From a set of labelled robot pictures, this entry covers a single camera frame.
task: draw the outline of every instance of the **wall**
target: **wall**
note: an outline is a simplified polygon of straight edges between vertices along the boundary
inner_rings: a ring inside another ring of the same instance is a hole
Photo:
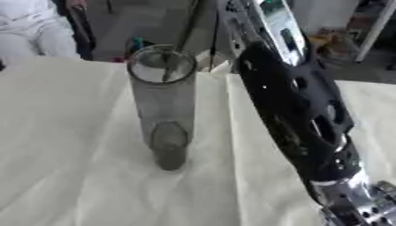
[[[294,13],[308,34],[321,27],[343,28],[360,0],[294,0]]]

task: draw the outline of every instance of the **floor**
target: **floor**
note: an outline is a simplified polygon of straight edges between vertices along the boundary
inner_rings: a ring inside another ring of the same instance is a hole
[[[111,1],[113,14],[107,12],[105,0],[88,0],[88,16],[98,39],[95,50],[98,61],[112,61],[114,57],[123,56],[126,40],[131,36],[154,43],[175,43],[190,3],[188,0]],[[215,12],[214,4],[207,5],[205,15],[187,44],[187,51],[197,54],[210,47]],[[225,54],[230,54],[228,39],[222,28],[217,46]],[[392,53],[373,50],[361,64],[345,63],[330,68],[335,79],[396,84],[396,72],[385,70],[392,58]]]

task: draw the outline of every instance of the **person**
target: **person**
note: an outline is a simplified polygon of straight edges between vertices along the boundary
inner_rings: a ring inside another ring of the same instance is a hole
[[[66,0],[87,7],[86,0]],[[0,0],[0,61],[17,64],[37,55],[80,58],[66,18],[52,0]]]

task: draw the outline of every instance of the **glass rim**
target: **glass rim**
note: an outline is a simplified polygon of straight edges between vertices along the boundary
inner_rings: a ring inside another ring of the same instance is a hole
[[[188,59],[191,59],[191,62],[193,63],[191,70],[189,72],[187,72],[180,79],[175,79],[175,80],[166,81],[166,82],[147,81],[145,79],[140,78],[136,73],[133,72],[132,67],[133,67],[134,64],[136,64],[136,61],[132,61],[131,62],[131,59],[136,58],[138,55],[140,55],[140,54],[142,54],[145,51],[150,50],[150,49],[165,49],[165,48],[169,48],[169,51],[172,54],[176,53],[179,56],[183,56],[183,57],[187,57]],[[185,51],[183,51],[183,52],[175,51],[173,46],[170,45],[170,44],[157,44],[157,45],[147,46],[147,47],[145,47],[143,49],[138,50],[133,55],[131,55],[129,57],[129,59],[128,59],[128,63],[127,63],[126,69],[129,72],[129,76],[133,77],[134,79],[139,80],[140,82],[147,83],[147,84],[150,84],[150,85],[155,85],[155,86],[167,86],[167,85],[170,85],[170,84],[178,83],[180,81],[189,79],[190,77],[192,77],[196,73],[197,67],[198,67],[198,62],[197,62],[197,60],[196,60],[196,58],[194,56],[192,56],[190,54],[187,54]]]

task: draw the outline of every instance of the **robotic finger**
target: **robotic finger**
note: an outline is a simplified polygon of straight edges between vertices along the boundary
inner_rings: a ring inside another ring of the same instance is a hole
[[[218,0],[247,92],[324,225],[396,224],[396,187],[371,184],[354,122],[284,0]]]

